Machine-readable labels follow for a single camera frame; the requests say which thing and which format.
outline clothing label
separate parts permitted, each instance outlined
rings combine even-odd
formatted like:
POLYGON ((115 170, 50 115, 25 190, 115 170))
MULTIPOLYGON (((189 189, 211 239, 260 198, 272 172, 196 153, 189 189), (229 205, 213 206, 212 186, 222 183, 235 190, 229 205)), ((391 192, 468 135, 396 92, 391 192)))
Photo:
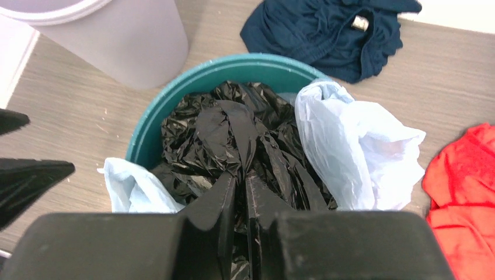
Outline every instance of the clothing label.
POLYGON ((362 16, 356 16, 354 18, 352 27, 354 27, 356 29, 360 29, 362 31, 366 31, 366 30, 368 30, 368 26, 369 26, 369 21, 367 18, 362 17, 362 16))

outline teal trash can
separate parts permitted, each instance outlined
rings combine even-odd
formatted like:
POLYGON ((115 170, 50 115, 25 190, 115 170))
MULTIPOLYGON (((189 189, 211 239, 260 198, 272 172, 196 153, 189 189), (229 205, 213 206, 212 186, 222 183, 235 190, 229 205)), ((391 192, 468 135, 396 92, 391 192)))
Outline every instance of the teal trash can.
POLYGON ((161 123, 188 93, 210 91, 227 80, 261 82, 277 93, 297 93, 314 79, 325 77, 307 64, 271 54, 230 55, 205 62, 171 81, 153 99, 134 130, 126 159, 147 169, 159 163, 161 123))

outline navy blue cloth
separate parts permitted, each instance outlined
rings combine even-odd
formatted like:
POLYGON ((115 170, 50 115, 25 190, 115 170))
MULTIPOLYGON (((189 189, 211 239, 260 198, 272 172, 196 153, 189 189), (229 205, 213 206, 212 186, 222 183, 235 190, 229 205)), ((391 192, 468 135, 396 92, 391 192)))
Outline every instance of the navy blue cloth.
POLYGON ((356 83, 378 75, 402 48, 401 12, 420 12, 416 0, 265 0, 240 36, 251 53, 294 58, 323 73, 356 83), (352 27, 359 15, 367 31, 352 27))

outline fabric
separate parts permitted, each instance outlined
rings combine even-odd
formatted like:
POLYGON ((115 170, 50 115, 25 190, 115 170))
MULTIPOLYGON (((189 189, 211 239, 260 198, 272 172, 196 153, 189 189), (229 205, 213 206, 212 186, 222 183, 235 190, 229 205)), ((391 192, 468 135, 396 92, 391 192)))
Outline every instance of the fabric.
POLYGON ((265 0, 240 36, 252 53, 294 58, 356 83, 378 75, 402 48, 397 14, 421 11, 416 0, 265 0), (352 27, 356 16, 366 31, 352 27))
POLYGON ((460 280, 495 279, 495 127, 468 129, 431 161, 427 222, 460 280))

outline black plastic object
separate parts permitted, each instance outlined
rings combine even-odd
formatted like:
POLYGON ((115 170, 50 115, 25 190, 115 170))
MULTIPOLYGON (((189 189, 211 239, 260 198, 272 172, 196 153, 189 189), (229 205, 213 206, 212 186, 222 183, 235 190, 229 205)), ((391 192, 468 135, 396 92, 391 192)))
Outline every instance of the black plastic object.
POLYGON ((0 109, 0 136, 29 124, 29 117, 10 110, 0 109))
MULTIPOLYGON (((0 109, 0 135, 16 131, 28 123, 26 115, 0 109)), ((41 195, 74 170, 72 163, 57 160, 0 158, 0 229, 10 225, 41 195)))
MULTIPOLYGON (((227 173, 240 186, 238 201, 246 196, 244 185, 256 182, 288 209, 336 207, 304 155, 294 107, 262 83, 224 82, 209 93, 184 97, 163 121, 162 138, 164 163, 151 172, 177 201, 194 201, 227 173)), ((261 256, 243 249, 245 203, 236 217, 232 280, 246 280, 248 259, 261 256)))
MULTIPOLYGON (((218 210, 218 201, 209 206, 218 210)), ((231 239, 225 237, 233 232, 212 239, 223 232, 225 216, 213 220, 218 212, 198 211, 41 217, 0 280, 220 280, 228 260, 218 253, 228 251, 231 239)), ((268 228, 270 243, 260 248, 269 259, 260 266, 263 276, 253 279, 455 279, 426 222, 410 213, 290 211, 268 228)))

